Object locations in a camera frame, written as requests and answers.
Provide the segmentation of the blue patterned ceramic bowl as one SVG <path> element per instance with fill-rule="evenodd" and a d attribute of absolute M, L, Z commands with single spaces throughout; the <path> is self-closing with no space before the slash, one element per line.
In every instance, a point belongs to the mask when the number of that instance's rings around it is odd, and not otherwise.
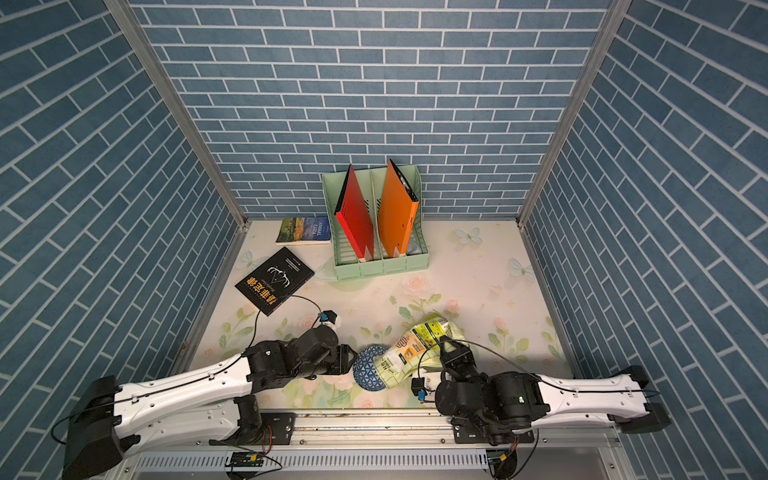
<path fill-rule="evenodd" d="M 376 371 L 375 360 L 381 357 L 388 348 L 385 345 L 372 344 L 358 354 L 353 365 L 353 378 L 358 386 L 368 392 L 378 392 L 387 389 L 387 385 Z"/>

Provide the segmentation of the green oats bag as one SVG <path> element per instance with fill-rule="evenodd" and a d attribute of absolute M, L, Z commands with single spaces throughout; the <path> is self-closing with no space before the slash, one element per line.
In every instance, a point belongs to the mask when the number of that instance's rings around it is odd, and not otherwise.
<path fill-rule="evenodd" d="M 408 328 L 383 353 L 373 357 L 373 368 L 386 388 L 394 388 L 417 369 L 424 373 L 427 367 L 439 367 L 438 341 L 442 337 L 464 339 L 458 325 L 437 314 L 428 314 L 423 321 Z"/>

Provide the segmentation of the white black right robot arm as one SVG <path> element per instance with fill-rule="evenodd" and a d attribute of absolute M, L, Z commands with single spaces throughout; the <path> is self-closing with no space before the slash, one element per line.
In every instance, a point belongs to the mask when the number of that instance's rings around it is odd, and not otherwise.
<path fill-rule="evenodd" d="M 671 424 L 654 402 L 650 379 L 630 366 L 604 379 L 561 379 L 527 371 L 487 375 L 478 370 L 469 342 L 439 340 L 442 365 L 434 388 L 438 412 L 449 418 L 457 442 L 512 443 L 528 431 L 558 427 L 616 427 L 625 434 L 654 433 Z"/>

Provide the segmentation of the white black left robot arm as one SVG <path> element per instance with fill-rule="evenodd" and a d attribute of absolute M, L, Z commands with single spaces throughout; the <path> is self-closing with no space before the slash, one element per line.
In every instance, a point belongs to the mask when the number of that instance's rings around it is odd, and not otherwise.
<path fill-rule="evenodd" d="M 113 376 L 97 379 L 67 421 L 62 476 L 88 479 L 160 446 L 263 443 L 273 430 L 264 423 L 258 393 L 297 378 L 343 376 L 356 358 L 332 328 L 320 325 L 172 377 L 127 384 Z"/>

